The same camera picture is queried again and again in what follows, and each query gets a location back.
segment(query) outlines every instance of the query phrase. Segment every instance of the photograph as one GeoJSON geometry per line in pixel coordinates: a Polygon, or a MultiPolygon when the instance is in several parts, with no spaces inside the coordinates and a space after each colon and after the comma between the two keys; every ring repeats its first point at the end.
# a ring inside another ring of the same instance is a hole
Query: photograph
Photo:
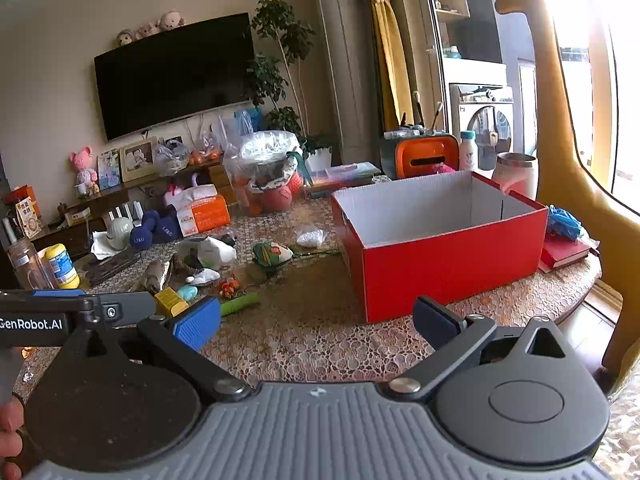
{"type": "Polygon", "coordinates": [[[120,169],[122,181],[128,182],[156,172],[154,166],[154,147],[156,137],[148,137],[120,148],[120,169]]]}
{"type": "Polygon", "coordinates": [[[98,186],[100,189],[120,183],[120,153],[117,149],[98,155],[98,186]]]}

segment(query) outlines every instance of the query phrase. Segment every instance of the green tube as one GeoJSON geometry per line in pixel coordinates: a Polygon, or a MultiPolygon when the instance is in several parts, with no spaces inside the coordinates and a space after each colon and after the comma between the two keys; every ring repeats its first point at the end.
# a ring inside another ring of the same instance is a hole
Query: green tube
{"type": "Polygon", "coordinates": [[[225,303],[220,306],[220,314],[222,314],[222,316],[233,314],[238,310],[242,310],[246,306],[250,306],[256,303],[260,303],[260,298],[258,298],[257,292],[245,294],[244,296],[240,296],[239,298],[235,298],[234,300],[225,301],[225,303]]]}

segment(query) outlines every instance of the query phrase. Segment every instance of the flat screen tv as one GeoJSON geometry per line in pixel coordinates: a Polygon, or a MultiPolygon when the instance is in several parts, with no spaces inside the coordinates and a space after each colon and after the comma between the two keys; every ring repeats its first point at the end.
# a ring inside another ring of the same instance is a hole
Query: flat screen tv
{"type": "Polygon", "coordinates": [[[160,32],[94,59],[107,139],[248,99],[249,15],[160,32]]]}

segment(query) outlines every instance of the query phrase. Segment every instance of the finger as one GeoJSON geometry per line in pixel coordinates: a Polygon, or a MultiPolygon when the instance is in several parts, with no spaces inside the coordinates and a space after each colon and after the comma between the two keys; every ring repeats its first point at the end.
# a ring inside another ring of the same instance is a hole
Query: finger
{"type": "Polygon", "coordinates": [[[22,471],[20,468],[12,462],[4,464],[3,476],[4,480],[20,480],[22,478],[22,471]]]}
{"type": "Polygon", "coordinates": [[[0,433],[0,456],[18,456],[22,451],[22,439],[17,433],[0,433]]]}
{"type": "Polygon", "coordinates": [[[12,433],[24,424],[24,408],[20,400],[11,401],[0,408],[0,430],[12,433]]]}

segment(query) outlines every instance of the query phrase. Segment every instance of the yellow giraffe toy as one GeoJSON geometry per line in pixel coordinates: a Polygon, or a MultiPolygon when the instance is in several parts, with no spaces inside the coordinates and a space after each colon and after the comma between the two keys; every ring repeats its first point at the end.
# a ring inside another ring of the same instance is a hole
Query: yellow giraffe toy
{"type": "Polygon", "coordinates": [[[623,375],[636,357],[629,352],[623,364],[625,352],[640,336],[640,216],[608,193],[580,162],[548,1],[496,0],[495,10],[522,12],[529,22],[538,92],[537,200],[567,209],[591,237],[602,242],[602,279],[623,297],[622,313],[602,364],[623,375]]]}

